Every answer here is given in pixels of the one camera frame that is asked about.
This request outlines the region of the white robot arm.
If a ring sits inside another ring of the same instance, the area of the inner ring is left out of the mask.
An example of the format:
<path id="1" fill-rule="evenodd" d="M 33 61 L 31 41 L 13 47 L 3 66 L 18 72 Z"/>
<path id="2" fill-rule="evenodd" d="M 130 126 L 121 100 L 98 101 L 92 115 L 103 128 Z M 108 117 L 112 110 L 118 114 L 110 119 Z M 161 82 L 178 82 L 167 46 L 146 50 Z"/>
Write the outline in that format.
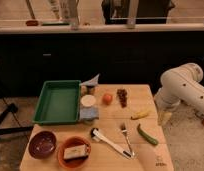
<path id="1" fill-rule="evenodd" d="M 181 101 L 193 106 L 204 117 L 203 70 L 196 63 L 187 63 L 165 71 L 161 87 L 154 96 L 158 113 L 158 124 L 165 125 Z"/>

